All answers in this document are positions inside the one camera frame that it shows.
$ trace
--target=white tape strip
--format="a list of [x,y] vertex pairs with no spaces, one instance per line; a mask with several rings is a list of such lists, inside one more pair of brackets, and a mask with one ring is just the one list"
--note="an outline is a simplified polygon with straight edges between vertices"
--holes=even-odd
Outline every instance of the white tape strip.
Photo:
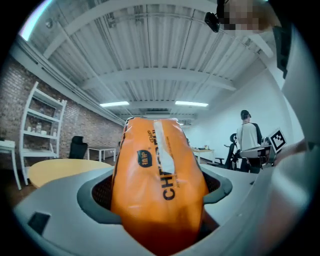
[[158,145],[158,153],[164,173],[174,174],[175,163],[171,155],[167,152],[167,143],[165,138],[164,129],[160,120],[154,120],[153,127],[155,131],[156,143]]

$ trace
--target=shelving unit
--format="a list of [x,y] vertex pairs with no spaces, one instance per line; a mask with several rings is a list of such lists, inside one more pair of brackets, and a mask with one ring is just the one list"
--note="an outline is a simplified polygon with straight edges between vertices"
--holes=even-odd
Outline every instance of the shelving unit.
[[[20,128],[20,143],[19,143],[19,152],[20,152],[20,160],[21,160],[21,167],[22,167],[22,174],[24,178],[24,183],[28,185],[28,172],[26,171],[28,168],[25,166],[25,158],[58,158],[59,157],[59,144],[60,144],[60,133],[61,133],[61,124],[63,121],[65,108],[67,105],[67,101],[64,101],[63,103],[52,98],[51,96],[45,94],[43,91],[38,89],[38,82],[35,82],[30,95],[26,101],[24,112],[22,115],[22,121],[21,121],[21,128]],[[60,116],[58,118],[54,118],[51,116],[48,116],[46,114],[40,113],[36,110],[33,110],[30,108],[32,99],[36,99],[43,104],[54,108],[55,114],[57,111],[60,110]],[[28,116],[35,117],[39,120],[43,120],[46,122],[51,123],[51,131],[50,134],[43,135],[41,133],[32,132],[25,130],[26,127],[26,120]],[[56,127],[56,136],[53,136],[53,128]],[[24,148],[24,139],[25,136],[34,136],[34,137],[40,137],[49,139],[50,141],[50,149],[32,149],[32,148]],[[54,152],[51,140],[56,142],[56,150]]]

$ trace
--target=raglan shirt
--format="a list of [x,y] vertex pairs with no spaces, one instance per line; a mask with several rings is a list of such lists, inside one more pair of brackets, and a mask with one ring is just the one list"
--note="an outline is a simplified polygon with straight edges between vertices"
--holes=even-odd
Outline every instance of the raglan shirt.
[[248,150],[261,145],[262,135],[256,123],[248,122],[241,125],[236,130],[240,150]]

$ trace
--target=brick wall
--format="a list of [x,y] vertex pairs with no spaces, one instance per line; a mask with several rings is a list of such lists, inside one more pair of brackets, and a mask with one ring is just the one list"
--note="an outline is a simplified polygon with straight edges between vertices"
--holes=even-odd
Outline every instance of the brick wall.
[[[2,67],[0,75],[0,133],[5,134],[6,140],[15,141],[16,163],[18,169],[21,168],[19,156],[20,127],[24,108],[35,82],[38,81],[38,88],[53,97],[54,99],[66,100],[67,105],[64,111],[62,128],[60,134],[60,154],[61,158],[67,158],[70,151],[70,143],[73,136],[83,136],[83,142],[90,146],[110,146],[117,147],[121,139],[123,127],[88,110],[73,100],[65,97],[48,84],[41,81],[34,74],[26,70],[12,57],[8,57]],[[38,100],[32,100],[31,109],[40,110],[48,116],[54,115],[54,109],[46,106]],[[39,119],[28,116],[25,129],[28,126],[36,127]],[[51,122],[41,120],[42,130],[50,134]],[[24,146],[33,149],[49,149],[49,139],[24,136]],[[91,151],[90,159],[97,159],[98,152]],[[42,161],[43,158],[28,157],[26,165]],[[0,154],[0,169],[12,169],[11,156]]]

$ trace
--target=round table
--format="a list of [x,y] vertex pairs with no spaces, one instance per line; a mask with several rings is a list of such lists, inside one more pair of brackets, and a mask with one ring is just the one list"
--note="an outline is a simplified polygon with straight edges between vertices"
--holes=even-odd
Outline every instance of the round table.
[[93,160],[51,159],[32,165],[28,177],[31,184],[38,189],[53,180],[108,167],[111,165]]

